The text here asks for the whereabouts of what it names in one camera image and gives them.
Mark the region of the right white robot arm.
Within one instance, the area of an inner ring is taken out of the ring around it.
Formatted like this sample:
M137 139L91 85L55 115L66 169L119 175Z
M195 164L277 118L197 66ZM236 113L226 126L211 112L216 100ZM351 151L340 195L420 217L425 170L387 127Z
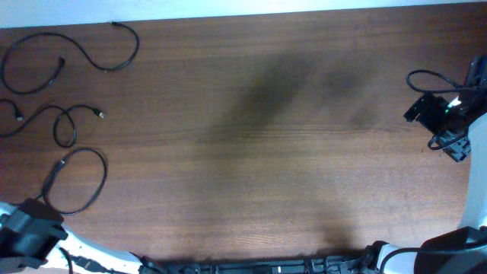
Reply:
M471 62L464 83L438 74L447 90L420 89L405 112L432 137L428 148L456 162L470 159L465 209L458 229L424 242L398 247L377 241L366 247L358 273L484 273L486 271L486 57Z

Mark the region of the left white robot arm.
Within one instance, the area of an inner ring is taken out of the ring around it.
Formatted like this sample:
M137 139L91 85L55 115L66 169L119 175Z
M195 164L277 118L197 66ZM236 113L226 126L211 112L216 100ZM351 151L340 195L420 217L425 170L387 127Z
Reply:
M113 250L74 233L60 213L36 199L1 204L1 272L64 269L70 273L166 273L146 256Z

